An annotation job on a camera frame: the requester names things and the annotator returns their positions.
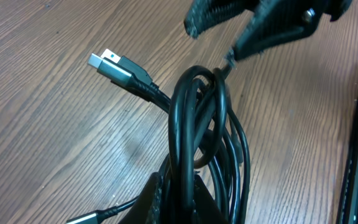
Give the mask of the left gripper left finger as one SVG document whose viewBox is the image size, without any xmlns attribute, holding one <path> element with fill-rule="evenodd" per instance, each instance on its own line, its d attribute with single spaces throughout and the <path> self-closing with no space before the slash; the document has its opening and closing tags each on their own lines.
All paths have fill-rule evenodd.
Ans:
<svg viewBox="0 0 358 224">
<path fill-rule="evenodd" d="M 162 176 L 152 173 L 135 204 L 119 221 L 119 224 L 158 224 L 161 223 Z"/>
</svg>

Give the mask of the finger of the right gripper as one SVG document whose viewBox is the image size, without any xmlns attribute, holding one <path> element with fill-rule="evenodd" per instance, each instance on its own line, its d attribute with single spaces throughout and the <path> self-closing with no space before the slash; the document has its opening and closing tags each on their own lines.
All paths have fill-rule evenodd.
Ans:
<svg viewBox="0 0 358 224">
<path fill-rule="evenodd" d="M 193 39 L 208 29 L 242 14 L 254 11 L 259 0 L 193 0 L 183 21 L 185 32 Z"/>
</svg>

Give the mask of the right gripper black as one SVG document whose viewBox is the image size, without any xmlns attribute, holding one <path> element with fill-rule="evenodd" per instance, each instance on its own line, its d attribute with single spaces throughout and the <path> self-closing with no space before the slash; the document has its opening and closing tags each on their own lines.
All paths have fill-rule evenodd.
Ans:
<svg viewBox="0 0 358 224">
<path fill-rule="evenodd" d="M 242 10 L 252 11 L 254 15 L 225 56 L 230 64 L 311 36 L 324 13 L 335 22 L 346 13 L 352 0 L 244 0 L 237 3 Z"/>
</svg>

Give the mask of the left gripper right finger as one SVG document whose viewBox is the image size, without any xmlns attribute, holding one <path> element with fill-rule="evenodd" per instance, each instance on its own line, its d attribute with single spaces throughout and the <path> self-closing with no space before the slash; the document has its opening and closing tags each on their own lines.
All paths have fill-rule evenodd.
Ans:
<svg viewBox="0 0 358 224">
<path fill-rule="evenodd" d="M 197 224 L 228 224 L 199 175 L 195 175 L 194 197 Z"/>
</svg>

